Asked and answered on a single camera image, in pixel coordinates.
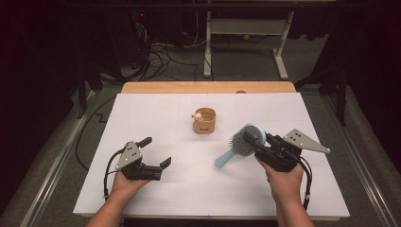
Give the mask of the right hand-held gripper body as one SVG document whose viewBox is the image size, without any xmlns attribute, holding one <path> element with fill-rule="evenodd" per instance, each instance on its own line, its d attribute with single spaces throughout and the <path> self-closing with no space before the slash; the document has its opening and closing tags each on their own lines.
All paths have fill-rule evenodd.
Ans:
<svg viewBox="0 0 401 227">
<path fill-rule="evenodd" d="M 330 149 L 321 145 L 299 130 L 292 130 L 283 137 L 274 136 L 275 143 L 267 143 L 268 147 L 256 148 L 255 156 L 280 172 L 290 172 L 301 161 L 303 149 L 321 153 L 329 153 Z"/>
</svg>

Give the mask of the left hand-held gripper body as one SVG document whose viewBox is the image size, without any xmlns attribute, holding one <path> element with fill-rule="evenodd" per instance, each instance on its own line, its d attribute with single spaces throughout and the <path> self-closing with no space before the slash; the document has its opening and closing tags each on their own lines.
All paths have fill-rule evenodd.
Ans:
<svg viewBox="0 0 401 227">
<path fill-rule="evenodd" d="M 142 162 L 141 149 L 129 142 L 123 148 L 115 169 L 121 171 L 128 180 L 160 181 L 163 169 L 158 166 L 147 166 Z"/>
</svg>

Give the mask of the light blue hairbrush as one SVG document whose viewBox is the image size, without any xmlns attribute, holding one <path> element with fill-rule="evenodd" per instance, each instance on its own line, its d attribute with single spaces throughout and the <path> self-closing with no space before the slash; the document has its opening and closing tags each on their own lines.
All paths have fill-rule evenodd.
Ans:
<svg viewBox="0 0 401 227">
<path fill-rule="evenodd" d="M 250 148 L 244 144 L 243 133 L 246 131 L 254 135 L 264 132 L 263 129 L 255 123 L 246 124 L 232 136 L 229 150 L 215 160 L 215 167 L 224 167 L 234 156 L 248 157 L 255 153 L 256 147 Z"/>
</svg>

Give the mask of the person's left hand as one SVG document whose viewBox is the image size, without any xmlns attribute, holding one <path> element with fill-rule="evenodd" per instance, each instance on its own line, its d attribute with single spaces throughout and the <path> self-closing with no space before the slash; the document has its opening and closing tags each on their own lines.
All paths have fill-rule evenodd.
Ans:
<svg viewBox="0 0 401 227">
<path fill-rule="evenodd" d="M 122 172 L 117 172 L 114 175 L 113 188 L 110 197 L 129 201 L 147 183 L 149 183 L 149 180 L 128 180 Z"/>
</svg>

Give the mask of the person's right hand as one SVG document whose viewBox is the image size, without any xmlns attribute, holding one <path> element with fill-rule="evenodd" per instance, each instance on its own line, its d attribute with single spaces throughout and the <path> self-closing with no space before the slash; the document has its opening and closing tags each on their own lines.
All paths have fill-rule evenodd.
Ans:
<svg viewBox="0 0 401 227">
<path fill-rule="evenodd" d="M 271 194 L 277 204 L 290 205 L 301 203 L 300 188 L 304 171 L 300 165 L 290 172 L 279 172 L 256 158 L 257 162 L 265 169 L 271 188 Z"/>
</svg>

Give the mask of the wooden cup with small figure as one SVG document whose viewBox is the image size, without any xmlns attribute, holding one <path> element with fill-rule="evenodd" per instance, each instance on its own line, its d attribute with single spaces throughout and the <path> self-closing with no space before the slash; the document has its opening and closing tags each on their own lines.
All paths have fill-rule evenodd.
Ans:
<svg viewBox="0 0 401 227">
<path fill-rule="evenodd" d="M 210 134 L 215 131 L 217 114 L 211 108 L 199 108 L 192 115 L 193 131 L 197 134 Z"/>
</svg>

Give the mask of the black metal stand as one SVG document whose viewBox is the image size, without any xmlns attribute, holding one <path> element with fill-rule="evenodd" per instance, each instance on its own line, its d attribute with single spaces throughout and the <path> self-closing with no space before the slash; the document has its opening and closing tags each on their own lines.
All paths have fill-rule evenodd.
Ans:
<svg viewBox="0 0 401 227">
<path fill-rule="evenodd" d="M 336 117 L 340 124 L 345 127 L 345 104 L 347 87 L 347 67 L 342 63 L 333 63 L 324 69 L 313 72 L 310 76 L 297 81 L 296 89 L 307 84 L 320 83 L 319 93 L 323 96 L 337 95 Z"/>
<path fill-rule="evenodd" d="M 77 65 L 78 76 L 78 119 L 81 119 L 87 109 L 86 84 L 89 84 L 93 91 L 101 91 L 103 83 L 100 79 L 100 72 L 97 67 L 90 61 L 84 59 L 78 60 Z"/>
</svg>

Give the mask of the dark equipment with red light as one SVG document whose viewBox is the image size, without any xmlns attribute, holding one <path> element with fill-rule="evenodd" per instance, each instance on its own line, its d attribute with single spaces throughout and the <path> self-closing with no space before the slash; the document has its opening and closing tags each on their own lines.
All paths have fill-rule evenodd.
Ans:
<svg viewBox="0 0 401 227">
<path fill-rule="evenodd" d="M 147 33 L 138 22 L 136 13 L 112 11 L 107 13 L 107 20 L 119 63 L 122 66 L 143 65 L 146 58 Z"/>
</svg>

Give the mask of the white metal stand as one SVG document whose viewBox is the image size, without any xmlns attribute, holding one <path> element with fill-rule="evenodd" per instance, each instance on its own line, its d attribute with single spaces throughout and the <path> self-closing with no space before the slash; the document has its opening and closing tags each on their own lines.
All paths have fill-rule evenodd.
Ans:
<svg viewBox="0 0 401 227">
<path fill-rule="evenodd" d="M 280 43 L 277 48 L 272 49 L 272 56 L 282 80 L 288 80 L 288 73 L 285 67 L 282 52 L 292 24 L 294 12 L 290 11 L 286 19 L 213 19 L 210 11 L 206 16 L 206 39 L 203 60 L 203 75 L 206 78 L 212 76 L 212 49 L 211 37 L 219 35 L 260 35 L 279 36 Z"/>
</svg>

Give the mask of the aluminium floor rail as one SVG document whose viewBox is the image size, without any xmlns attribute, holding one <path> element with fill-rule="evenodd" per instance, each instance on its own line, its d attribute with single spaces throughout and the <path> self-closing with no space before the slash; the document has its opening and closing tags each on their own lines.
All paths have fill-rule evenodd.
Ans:
<svg viewBox="0 0 401 227">
<path fill-rule="evenodd" d="M 396 222 L 394 213 L 391 211 L 389 204 L 385 201 L 381 189 L 378 187 L 378 184 L 371 174 L 369 165 L 364 161 L 364 157 L 359 152 L 351 134 L 348 132 L 346 127 L 342 126 L 340 123 L 334 102 L 329 96 L 323 96 L 323 102 L 329 110 L 330 115 L 334 118 L 336 127 L 340 131 L 341 137 L 346 144 L 345 150 L 349 159 L 383 227 L 401 227 L 401 223 L 398 224 Z"/>
<path fill-rule="evenodd" d="M 85 110 L 79 105 L 74 106 L 36 156 L 19 187 L 22 196 L 26 196 L 26 211 L 18 227 L 36 227 L 39 223 L 99 94 L 99 91 L 90 91 L 84 97 L 87 102 Z"/>
</svg>

